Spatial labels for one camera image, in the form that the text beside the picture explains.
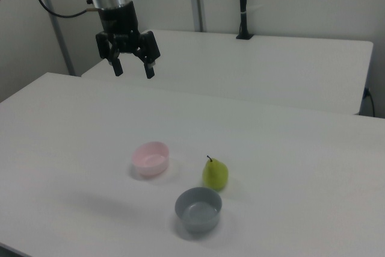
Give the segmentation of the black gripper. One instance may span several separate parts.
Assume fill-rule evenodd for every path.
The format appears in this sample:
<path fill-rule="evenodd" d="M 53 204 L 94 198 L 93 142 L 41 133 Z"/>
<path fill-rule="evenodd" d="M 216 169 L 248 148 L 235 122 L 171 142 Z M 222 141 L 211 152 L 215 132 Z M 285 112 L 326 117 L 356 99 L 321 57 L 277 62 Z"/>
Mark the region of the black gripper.
<path fill-rule="evenodd" d="M 123 74 L 120 52 L 133 53 L 144 64 L 147 79 L 155 76 L 154 66 L 161 54 L 154 33 L 140 33 L 134 3 L 100 10 L 103 31 L 96 34 L 97 48 L 101 59 L 112 66 L 115 76 Z"/>

